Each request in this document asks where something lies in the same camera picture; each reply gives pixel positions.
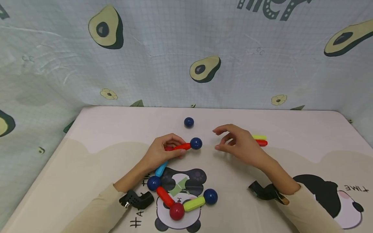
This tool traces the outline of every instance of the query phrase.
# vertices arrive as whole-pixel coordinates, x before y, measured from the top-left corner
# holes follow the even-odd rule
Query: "hand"
[[[156,138],[139,162],[139,165],[144,166],[148,172],[154,171],[167,160],[181,156],[186,152],[184,149],[165,151],[165,146],[175,147],[184,143],[186,142],[181,137],[173,133]]]
[[[216,133],[216,135],[229,132],[222,138],[220,144],[215,146],[215,149],[218,151],[230,153],[244,163],[261,170],[265,168],[269,161],[273,160],[260,148],[259,144],[247,130],[229,124],[219,126],[214,129],[213,132]]]

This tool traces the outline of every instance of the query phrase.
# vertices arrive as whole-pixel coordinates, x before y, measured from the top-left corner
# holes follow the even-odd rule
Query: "sleeve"
[[[62,233],[108,233],[127,208],[119,203],[124,195],[110,184],[93,199],[62,231]]]
[[[280,210],[300,233],[343,233],[344,230],[315,200],[313,194],[300,183],[301,189],[293,195],[281,194]]]

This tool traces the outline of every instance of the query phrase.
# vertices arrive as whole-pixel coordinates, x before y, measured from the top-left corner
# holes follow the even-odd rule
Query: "table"
[[[186,117],[194,119],[192,129],[184,127]],[[204,190],[217,191],[217,204],[204,205],[175,223],[153,193],[151,206],[127,211],[113,232],[291,232],[293,226],[274,201],[259,200],[247,189],[254,181],[263,187],[270,181],[214,150],[221,136],[212,130],[227,123],[266,135],[265,151],[291,176],[306,175],[315,182],[315,196],[334,197],[324,208],[348,232],[373,229],[373,149],[337,112],[99,106],[81,111],[2,233],[59,233],[110,182],[129,171],[155,137],[171,132],[186,141],[203,141],[200,150],[169,162],[172,179],[199,180]],[[135,189],[138,194],[148,191],[146,181]],[[202,194],[191,188],[174,199],[193,195]]]

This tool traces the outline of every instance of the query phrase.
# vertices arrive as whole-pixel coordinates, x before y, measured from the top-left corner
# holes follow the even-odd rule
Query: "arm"
[[[183,143],[185,141],[173,133],[156,138],[140,162],[93,199],[62,233],[108,233],[127,210],[119,203],[119,199],[128,190],[133,189],[146,174],[165,161],[185,153],[184,149],[165,151],[164,146],[177,146]]]
[[[300,233],[344,232],[314,199],[313,194],[304,185],[298,184],[276,160],[260,148],[250,132],[232,124],[219,126],[213,132],[217,135],[229,132],[215,146],[216,150],[230,153],[266,174],[280,195],[287,199],[284,204],[278,203],[280,210]]]
[[[313,194],[288,175],[280,164],[272,160],[262,170],[287,201],[276,201],[279,209],[296,226],[300,233],[342,233],[343,229],[315,200]]]

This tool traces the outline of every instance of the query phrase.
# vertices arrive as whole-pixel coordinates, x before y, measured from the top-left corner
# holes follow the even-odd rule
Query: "blue ball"
[[[206,189],[203,193],[203,197],[209,205],[213,205],[217,202],[217,193],[214,189]]]
[[[191,117],[187,117],[187,118],[185,118],[185,120],[184,120],[184,125],[185,125],[185,127],[187,127],[187,128],[191,128],[191,127],[193,127],[193,125],[194,125],[194,120],[193,120],[193,118],[191,118]]]
[[[202,147],[202,141],[199,138],[192,138],[190,140],[190,147],[193,149],[201,149]]]
[[[158,176],[152,176],[148,179],[148,189],[155,191],[159,186],[161,186],[161,179]]]

